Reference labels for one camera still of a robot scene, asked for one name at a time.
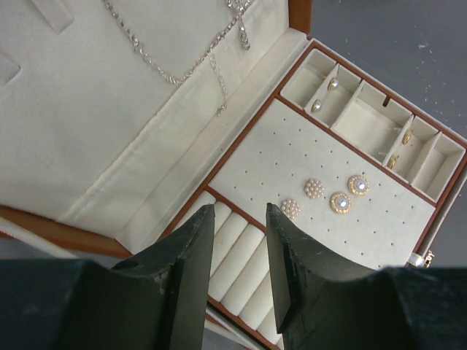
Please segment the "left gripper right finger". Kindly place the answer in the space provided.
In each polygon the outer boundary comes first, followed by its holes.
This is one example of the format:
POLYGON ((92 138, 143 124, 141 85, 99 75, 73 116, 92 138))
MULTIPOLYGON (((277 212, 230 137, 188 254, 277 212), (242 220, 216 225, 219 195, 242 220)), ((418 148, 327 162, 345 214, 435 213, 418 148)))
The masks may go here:
POLYGON ((274 204, 266 238, 286 349, 464 349, 466 270, 383 268, 335 253, 274 204))

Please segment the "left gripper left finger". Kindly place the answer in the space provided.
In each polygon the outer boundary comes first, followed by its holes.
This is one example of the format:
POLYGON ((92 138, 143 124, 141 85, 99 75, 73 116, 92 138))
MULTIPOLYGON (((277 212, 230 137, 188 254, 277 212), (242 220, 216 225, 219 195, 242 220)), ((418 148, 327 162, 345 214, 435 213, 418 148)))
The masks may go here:
POLYGON ((1 261, 3 349, 200 349, 213 205, 111 268, 86 259, 1 261))

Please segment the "brown jewelry box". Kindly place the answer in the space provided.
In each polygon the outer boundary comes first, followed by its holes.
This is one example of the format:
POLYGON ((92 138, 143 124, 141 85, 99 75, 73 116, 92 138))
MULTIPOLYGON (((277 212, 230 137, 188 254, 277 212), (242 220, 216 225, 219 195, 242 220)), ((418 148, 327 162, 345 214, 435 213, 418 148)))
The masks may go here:
POLYGON ((311 36, 312 11, 311 1, 3 1, 2 234, 56 257, 127 257, 211 204, 207 325, 253 349, 284 346, 269 202, 296 200, 293 222, 359 265, 428 266, 466 183, 466 140, 311 36), (348 190, 354 175, 366 195, 348 190), (322 198, 304 192, 311 178, 322 198), (347 214, 331 209, 335 192, 350 197, 347 214))

